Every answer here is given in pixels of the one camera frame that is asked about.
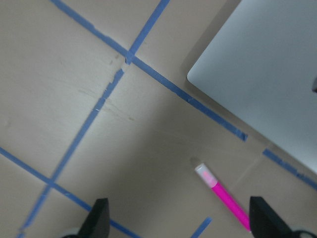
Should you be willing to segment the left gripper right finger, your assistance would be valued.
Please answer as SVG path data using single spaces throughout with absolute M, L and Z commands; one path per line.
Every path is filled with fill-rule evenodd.
M 315 238 L 305 230 L 292 230 L 260 196 L 250 197 L 250 229 L 255 238 Z

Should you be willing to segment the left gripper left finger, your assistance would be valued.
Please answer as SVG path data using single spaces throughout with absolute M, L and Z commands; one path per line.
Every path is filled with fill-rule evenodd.
M 79 231 L 64 235 L 65 238 L 107 238 L 110 233 L 109 202 L 97 199 Z

